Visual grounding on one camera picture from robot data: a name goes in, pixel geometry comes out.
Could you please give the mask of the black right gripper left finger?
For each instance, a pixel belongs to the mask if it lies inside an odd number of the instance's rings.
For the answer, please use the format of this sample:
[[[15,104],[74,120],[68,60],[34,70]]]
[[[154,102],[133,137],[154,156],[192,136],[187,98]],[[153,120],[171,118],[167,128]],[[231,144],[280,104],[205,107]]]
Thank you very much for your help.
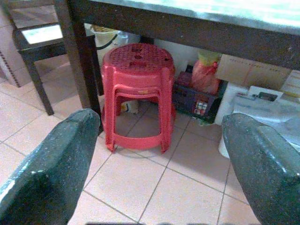
[[[58,123],[0,188],[3,225],[66,225],[94,154],[100,117],[81,109]]]

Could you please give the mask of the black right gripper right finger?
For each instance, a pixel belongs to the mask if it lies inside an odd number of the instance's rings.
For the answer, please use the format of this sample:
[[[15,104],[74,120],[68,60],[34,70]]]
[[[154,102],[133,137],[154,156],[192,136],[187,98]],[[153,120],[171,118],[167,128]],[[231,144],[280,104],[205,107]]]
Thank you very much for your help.
[[[300,154],[274,128],[233,113],[222,132],[242,191],[262,225],[300,223]]]

